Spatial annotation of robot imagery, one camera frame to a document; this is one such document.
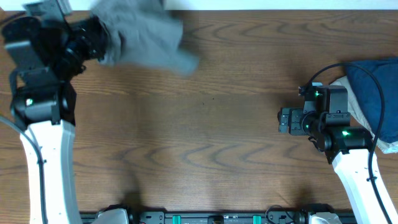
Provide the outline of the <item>grey shorts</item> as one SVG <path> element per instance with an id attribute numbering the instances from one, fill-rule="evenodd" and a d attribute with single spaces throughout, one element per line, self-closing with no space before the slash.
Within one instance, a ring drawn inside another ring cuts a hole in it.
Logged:
<path id="1" fill-rule="evenodd" d="M 158 0 L 102 0 L 90 9 L 108 35 L 103 65 L 134 64 L 191 75 L 199 58 L 181 48 L 183 23 Z"/>

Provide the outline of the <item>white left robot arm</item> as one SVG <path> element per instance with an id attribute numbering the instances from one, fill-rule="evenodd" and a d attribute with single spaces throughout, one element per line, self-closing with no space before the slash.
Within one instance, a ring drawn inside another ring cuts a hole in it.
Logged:
<path id="1" fill-rule="evenodd" d="M 85 62 L 104 57 L 107 35 L 97 17 L 68 23 L 22 17 L 2 29 L 16 64 L 9 76 L 13 119 L 29 173 L 31 223 L 81 223 L 73 172 L 76 91 Z"/>

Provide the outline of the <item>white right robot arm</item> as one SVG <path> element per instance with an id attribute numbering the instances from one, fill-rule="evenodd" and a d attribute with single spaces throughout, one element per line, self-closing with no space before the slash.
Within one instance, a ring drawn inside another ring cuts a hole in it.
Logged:
<path id="1" fill-rule="evenodd" d="M 300 88 L 301 108 L 281 108 L 279 132 L 306 136 L 326 155 L 343 184 L 358 223 L 397 223 L 374 153 L 375 142 L 364 127 L 351 126 L 348 91 L 343 86 Z"/>

